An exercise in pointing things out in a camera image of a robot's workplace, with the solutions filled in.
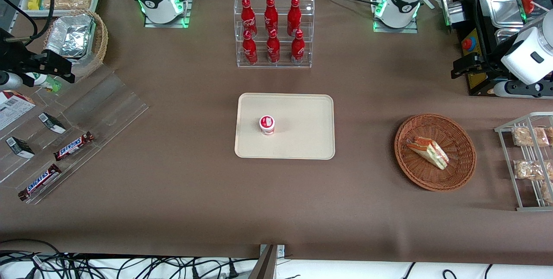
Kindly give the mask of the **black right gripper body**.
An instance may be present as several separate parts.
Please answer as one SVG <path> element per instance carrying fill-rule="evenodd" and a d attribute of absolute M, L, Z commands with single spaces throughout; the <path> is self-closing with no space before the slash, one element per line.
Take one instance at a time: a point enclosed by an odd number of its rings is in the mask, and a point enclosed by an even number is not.
<path fill-rule="evenodd" d="M 0 29 L 0 70 L 9 73 L 23 73 L 32 53 L 20 41 L 5 41 L 6 38 L 11 37 L 12 35 L 8 31 Z"/>

